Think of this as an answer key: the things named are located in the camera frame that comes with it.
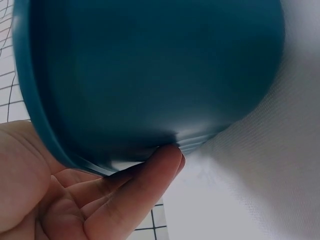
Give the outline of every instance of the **hand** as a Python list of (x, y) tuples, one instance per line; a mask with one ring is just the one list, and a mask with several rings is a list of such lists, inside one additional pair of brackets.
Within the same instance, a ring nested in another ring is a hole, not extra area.
[(181, 171), (172, 145), (101, 178), (66, 169), (32, 124), (0, 124), (0, 240), (124, 240)]

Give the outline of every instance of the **grid pattern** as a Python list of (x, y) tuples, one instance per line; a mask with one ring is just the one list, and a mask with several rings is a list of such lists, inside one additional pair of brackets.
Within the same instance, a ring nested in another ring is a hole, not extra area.
[[(12, 41), (13, 0), (0, 0), (0, 123), (30, 121), (20, 91)], [(169, 240), (162, 199), (128, 240)]]

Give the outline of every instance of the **white tile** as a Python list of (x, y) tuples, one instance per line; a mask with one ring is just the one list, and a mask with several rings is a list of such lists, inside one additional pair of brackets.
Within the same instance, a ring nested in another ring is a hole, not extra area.
[(155, 206), (152, 209), (153, 212), (153, 220), (155, 227), (166, 226), (166, 216), (165, 216), (165, 208), (164, 206)]
[(7, 20), (10, 20), (10, 21), (11, 21), (11, 18), (12, 18), (12, 14), (11, 14), (10, 12), (6, 11), (5, 16), (2, 16), (2, 17), (0, 18), (0, 25), (1, 25), (2, 23), (4, 23), (5, 21), (7, 21)]
[(7, 122), (8, 105), (0, 106), (0, 124)]
[(22, 101), (22, 94), (20, 91), (20, 86), (19, 85), (15, 85), (12, 87), (11, 90), (11, 97), (10, 97), (10, 103), (14, 103), (14, 102), (18, 102), (18, 101)]
[(155, 240), (152, 229), (134, 231), (126, 240)]
[(29, 119), (24, 102), (12, 103), (9, 106), (9, 122)]
[(6, 10), (7, 6), (9, 6), (9, 0), (0, 1), (0, 10)]
[(12, 85), (12, 81), (14, 80), (15, 73), (9, 73), (6, 75), (0, 76), (0, 89), (3, 89), (5, 87), (10, 87)]
[(147, 229), (152, 227), (153, 227), (152, 216), (151, 216), (151, 212), (149, 212), (148, 215), (145, 217), (145, 219), (140, 223), (140, 225), (136, 229)]
[(9, 103), (11, 87), (0, 89), (0, 106)]
[(11, 14), (12, 15), (13, 11), (14, 11), (14, 6), (13, 5), (8, 6), (7, 9), (3, 11), (3, 14), (5, 14), (5, 15)]
[(15, 71), (14, 56), (0, 59), (0, 76)]
[(18, 84), (18, 83), (19, 83), (19, 77), (18, 77), (18, 74), (15, 74), (13, 84)]
[(164, 201), (162, 198), (160, 198), (160, 200), (155, 205), (159, 205), (159, 204), (164, 204)]
[(3, 41), (5, 40), (6, 38), (9, 37), (9, 28), (3, 30), (3, 31), (0, 31), (0, 41)]
[(156, 234), (157, 240), (170, 240), (168, 228), (166, 228), (166, 227), (157, 228), (155, 230), (155, 234)]
[(3, 39), (2, 41), (0, 41), (0, 49), (5, 48), (5, 47), (10, 47), (12, 46), (12, 37), (8, 37), (6, 39)]
[(1, 59), (5, 59), (7, 57), (13, 56), (14, 55), (14, 49), (12, 46), (5, 47), (1, 50)]
[(10, 26), (11, 26), (11, 19), (7, 18), (7, 16), (5, 16), (3, 19), (0, 20), (0, 31), (8, 29), (10, 28)]

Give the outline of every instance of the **teal bowl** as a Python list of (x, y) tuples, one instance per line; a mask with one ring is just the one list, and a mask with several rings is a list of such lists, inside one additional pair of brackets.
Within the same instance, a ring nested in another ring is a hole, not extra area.
[(187, 155), (252, 111), (279, 68), (280, 0), (15, 0), (21, 92), (70, 168)]

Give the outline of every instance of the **white fabric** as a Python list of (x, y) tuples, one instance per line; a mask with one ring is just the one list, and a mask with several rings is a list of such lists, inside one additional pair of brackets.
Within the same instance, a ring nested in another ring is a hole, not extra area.
[(320, 0), (283, 0), (286, 40), (259, 107), (187, 158), (170, 240), (320, 239)]

